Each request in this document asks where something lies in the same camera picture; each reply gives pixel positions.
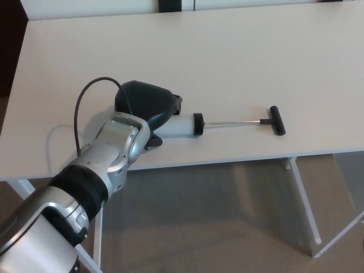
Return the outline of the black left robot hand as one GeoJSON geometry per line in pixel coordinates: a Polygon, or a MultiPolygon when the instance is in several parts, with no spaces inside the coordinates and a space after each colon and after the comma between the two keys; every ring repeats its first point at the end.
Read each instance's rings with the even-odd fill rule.
{"type": "Polygon", "coordinates": [[[173,115],[181,112],[183,99],[179,95],[159,86],[140,81],[129,81],[121,85],[114,101],[114,109],[145,120],[150,128],[150,139],[144,149],[159,147],[161,137],[154,131],[162,127],[173,115]]]}

